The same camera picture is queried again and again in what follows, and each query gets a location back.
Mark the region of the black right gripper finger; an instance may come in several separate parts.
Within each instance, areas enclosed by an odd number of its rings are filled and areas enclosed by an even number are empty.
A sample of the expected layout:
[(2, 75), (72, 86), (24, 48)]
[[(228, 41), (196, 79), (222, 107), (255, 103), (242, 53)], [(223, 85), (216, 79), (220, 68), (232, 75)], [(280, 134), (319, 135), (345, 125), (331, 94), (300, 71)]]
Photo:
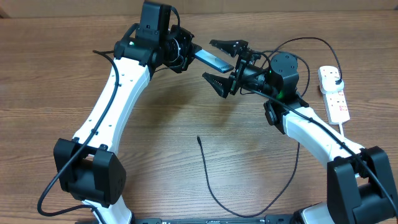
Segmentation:
[(236, 77), (234, 76), (234, 73), (232, 73), (228, 78), (225, 78), (205, 72), (202, 77), (222, 98), (227, 98), (228, 95), (235, 95), (237, 92), (235, 87)]
[(240, 55), (244, 52), (248, 47), (248, 42), (245, 40), (211, 40), (210, 45), (216, 47), (222, 52), (230, 55), (234, 58), (237, 55)]

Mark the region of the blue Samsung Galaxy smartphone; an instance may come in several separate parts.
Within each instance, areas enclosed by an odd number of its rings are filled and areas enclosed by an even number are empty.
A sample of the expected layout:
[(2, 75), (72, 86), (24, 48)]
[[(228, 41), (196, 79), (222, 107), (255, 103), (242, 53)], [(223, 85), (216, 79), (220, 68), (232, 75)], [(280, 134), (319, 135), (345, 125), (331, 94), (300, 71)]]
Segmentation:
[(215, 69), (220, 73), (227, 73), (234, 69), (231, 64), (225, 62), (224, 60), (203, 49), (197, 51), (194, 56), (199, 61), (203, 62), (204, 64), (208, 65), (209, 67)]

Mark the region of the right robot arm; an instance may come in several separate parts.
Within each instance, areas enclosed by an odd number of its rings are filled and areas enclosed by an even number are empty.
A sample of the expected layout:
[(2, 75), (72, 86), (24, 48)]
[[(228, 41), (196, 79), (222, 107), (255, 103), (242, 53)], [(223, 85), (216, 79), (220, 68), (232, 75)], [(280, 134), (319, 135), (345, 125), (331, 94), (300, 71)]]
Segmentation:
[(397, 217), (397, 187), (387, 154), (365, 148), (323, 122), (297, 91), (299, 56), (280, 48), (258, 52), (244, 40), (212, 40), (236, 58), (229, 77), (204, 73), (221, 97), (246, 90), (266, 98), (270, 125), (306, 147), (327, 171), (327, 200), (267, 223), (379, 223)]

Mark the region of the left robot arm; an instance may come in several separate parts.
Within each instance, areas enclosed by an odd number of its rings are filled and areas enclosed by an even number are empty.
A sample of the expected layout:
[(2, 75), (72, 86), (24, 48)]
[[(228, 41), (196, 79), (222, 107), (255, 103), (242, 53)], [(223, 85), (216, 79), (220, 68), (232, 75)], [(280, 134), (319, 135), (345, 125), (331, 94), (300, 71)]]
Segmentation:
[(97, 223), (133, 223), (134, 215), (122, 192), (126, 170), (117, 157), (119, 143), (132, 109), (155, 72), (185, 71), (192, 62), (192, 34), (179, 24), (168, 4), (146, 1), (141, 19), (103, 52), (111, 63), (108, 81), (83, 126), (71, 139), (59, 139), (53, 156), (54, 178), (63, 191), (90, 209)]

